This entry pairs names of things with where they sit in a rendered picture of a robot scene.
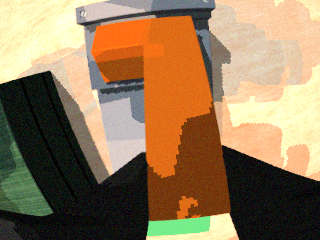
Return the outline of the orange l-shaped part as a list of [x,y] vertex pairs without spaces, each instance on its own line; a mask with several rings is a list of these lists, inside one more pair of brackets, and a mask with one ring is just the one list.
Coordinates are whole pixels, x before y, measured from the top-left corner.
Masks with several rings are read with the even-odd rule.
[[104,83],[144,77],[149,221],[225,215],[227,172],[192,16],[96,27]]

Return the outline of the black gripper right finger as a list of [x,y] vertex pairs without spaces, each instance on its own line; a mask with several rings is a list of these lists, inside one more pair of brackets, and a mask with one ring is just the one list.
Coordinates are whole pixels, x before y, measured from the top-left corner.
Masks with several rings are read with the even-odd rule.
[[320,181],[221,148],[239,240],[320,240]]

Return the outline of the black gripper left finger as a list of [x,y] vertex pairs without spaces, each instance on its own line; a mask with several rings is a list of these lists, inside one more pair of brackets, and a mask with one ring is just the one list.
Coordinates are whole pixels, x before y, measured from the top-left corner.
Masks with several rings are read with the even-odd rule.
[[52,215],[0,209],[0,240],[147,240],[148,220],[148,161],[141,152]]

